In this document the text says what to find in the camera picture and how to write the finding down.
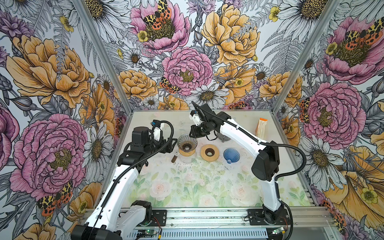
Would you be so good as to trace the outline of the grey glass dripper cone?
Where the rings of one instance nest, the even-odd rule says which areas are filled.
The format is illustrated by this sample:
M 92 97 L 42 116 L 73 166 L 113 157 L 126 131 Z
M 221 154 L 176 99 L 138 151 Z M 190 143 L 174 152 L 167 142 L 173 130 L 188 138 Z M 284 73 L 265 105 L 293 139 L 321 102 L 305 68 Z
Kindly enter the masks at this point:
M 189 153 L 196 149 L 198 141 L 197 139 L 190 137 L 189 134 L 184 134 L 178 138 L 177 145 L 179 150 Z

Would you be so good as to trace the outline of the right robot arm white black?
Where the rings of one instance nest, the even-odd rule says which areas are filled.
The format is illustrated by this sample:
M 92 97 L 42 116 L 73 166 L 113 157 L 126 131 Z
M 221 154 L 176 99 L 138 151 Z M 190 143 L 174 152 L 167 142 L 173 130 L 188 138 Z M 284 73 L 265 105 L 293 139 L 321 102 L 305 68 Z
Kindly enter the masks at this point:
M 251 171 L 259 179 L 263 194 L 263 212 L 259 218 L 268 224 L 276 224 L 285 216 L 276 180 L 280 164 L 279 145 L 256 137 L 225 112 L 216 114 L 208 104 L 199 106 L 192 102 L 192 105 L 195 109 L 190 113 L 190 119 L 194 122 L 190 137 L 207 137 L 216 131 L 236 142 L 255 158 Z

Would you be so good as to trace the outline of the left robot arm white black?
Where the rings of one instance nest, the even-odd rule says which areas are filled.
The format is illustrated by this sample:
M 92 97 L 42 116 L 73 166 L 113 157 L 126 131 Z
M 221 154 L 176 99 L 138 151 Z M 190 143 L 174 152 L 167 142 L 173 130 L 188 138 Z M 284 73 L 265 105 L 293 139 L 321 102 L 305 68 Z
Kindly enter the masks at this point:
M 132 140 L 118 157 L 114 176 L 84 225 L 75 226 L 72 240 L 124 240 L 139 224 L 152 218 L 152 204 L 136 201 L 121 216 L 124 197 L 138 178 L 148 159 L 159 153 L 171 153 L 176 145 L 174 127 L 168 121 L 154 120 L 152 128 L 135 127 Z

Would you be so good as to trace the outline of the blue glass dripper cone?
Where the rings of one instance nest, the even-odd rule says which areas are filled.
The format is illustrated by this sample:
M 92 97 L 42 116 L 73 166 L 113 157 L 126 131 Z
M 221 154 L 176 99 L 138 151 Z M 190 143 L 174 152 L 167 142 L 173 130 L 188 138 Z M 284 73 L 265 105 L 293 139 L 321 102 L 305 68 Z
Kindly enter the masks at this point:
M 237 163 L 241 158 L 240 153 L 233 148 L 226 149 L 223 153 L 223 157 L 228 164 Z

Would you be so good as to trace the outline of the coffee filter pack orange top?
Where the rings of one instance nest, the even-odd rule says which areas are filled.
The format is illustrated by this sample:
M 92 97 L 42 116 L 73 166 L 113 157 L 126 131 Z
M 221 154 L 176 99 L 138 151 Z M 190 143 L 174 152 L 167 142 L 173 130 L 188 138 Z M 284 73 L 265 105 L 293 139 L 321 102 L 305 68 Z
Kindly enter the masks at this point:
M 268 120 L 264 118 L 260 118 L 257 128 L 256 128 L 256 136 L 260 139 L 265 139 L 267 135 L 267 124 Z

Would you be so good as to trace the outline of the smoked grey glass carafe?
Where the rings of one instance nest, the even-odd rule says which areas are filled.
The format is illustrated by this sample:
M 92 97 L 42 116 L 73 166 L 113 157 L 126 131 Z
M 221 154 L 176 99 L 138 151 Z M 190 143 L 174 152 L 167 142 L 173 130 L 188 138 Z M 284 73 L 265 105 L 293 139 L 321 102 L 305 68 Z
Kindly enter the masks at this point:
M 231 138 L 229 138 L 229 137 L 227 137 L 227 136 L 225 136 L 225 135 L 223 135 L 223 134 L 220 134 L 220 133 L 218 133 L 218 139 L 219 139 L 222 143 L 224 143 L 224 142 L 228 142 L 228 141 L 231 140 Z

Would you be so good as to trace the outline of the green circuit board left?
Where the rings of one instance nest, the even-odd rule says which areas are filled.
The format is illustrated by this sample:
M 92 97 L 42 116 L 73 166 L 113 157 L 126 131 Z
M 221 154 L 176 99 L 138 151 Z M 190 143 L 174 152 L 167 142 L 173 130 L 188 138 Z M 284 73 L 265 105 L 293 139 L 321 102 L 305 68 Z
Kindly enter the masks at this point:
M 158 235 L 159 231 L 156 230 L 138 230 L 138 233 L 136 235 L 136 238 L 145 238 L 145 237 L 156 237 Z

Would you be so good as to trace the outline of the green circuit board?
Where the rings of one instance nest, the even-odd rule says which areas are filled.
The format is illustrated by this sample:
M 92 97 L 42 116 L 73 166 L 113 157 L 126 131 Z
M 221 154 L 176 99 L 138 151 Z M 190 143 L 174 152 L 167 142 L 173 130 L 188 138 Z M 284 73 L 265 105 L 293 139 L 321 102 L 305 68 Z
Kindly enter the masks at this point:
M 279 235 L 279 234 L 284 234 L 285 232 L 286 232 L 285 228 L 284 227 L 280 227 L 280 228 L 274 229 L 272 231 L 272 234 L 273 235 Z
M 145 237 L 156 237 L 158 235 L 159 231 L 156 230 L 138 230 L 138 233 L 136 235 L 136 238 L 145 238 Z

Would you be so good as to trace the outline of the green circuit board right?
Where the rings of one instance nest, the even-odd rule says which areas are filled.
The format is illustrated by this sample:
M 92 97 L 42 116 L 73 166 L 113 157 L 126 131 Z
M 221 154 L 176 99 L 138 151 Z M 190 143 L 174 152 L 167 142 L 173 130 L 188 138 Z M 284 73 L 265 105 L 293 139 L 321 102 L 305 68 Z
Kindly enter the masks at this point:
M 284 227 L 280 227 L 280 228 L 274 229 L 272 231 L 272 234 L 273 235 L 279 235 L 279 234 L 284 234 L 285 232 L 286 232 L 285 228 Z

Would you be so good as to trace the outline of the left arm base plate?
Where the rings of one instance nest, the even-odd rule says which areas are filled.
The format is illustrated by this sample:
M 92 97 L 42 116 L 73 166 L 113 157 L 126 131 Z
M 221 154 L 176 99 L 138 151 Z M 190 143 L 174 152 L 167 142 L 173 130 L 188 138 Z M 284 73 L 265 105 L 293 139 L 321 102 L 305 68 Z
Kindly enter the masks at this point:
M 151 213 L 146 213 L 145 219 L 140 225 L 142 227 L 164 227 L 167 222 L 167 210 L 152 210 Z

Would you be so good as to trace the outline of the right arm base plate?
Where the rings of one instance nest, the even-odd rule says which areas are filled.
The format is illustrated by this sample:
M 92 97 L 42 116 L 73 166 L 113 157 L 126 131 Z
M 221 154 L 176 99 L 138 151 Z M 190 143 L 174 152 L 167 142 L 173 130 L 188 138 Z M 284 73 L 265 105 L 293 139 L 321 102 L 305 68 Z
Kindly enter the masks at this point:
M 292 219 L 286 209 L 275 212 L 264 209 L 248 209 L 244 221 L 249 222 L 251 226 L 288 226 Z

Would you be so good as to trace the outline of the aluminium front rail frame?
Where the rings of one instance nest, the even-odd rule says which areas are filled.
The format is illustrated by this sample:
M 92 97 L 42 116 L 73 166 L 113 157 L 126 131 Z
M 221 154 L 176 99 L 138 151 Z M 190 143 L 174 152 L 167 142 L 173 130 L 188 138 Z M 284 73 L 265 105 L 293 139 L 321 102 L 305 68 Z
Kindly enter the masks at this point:
M 167 210 L 164 227 L 140 224 L 124 240 L 339 240 L 341 234 L 324 207 L 292 207 L 288 226 L 251 226 L 244 221 L 251 208 L 159 208 Z M 93 211 L 86 212 L 86 220 Z M 284 227 L 285 233 L 273 235 Z M 136 238 L 138 230 L 159 231 L 156 237 Z

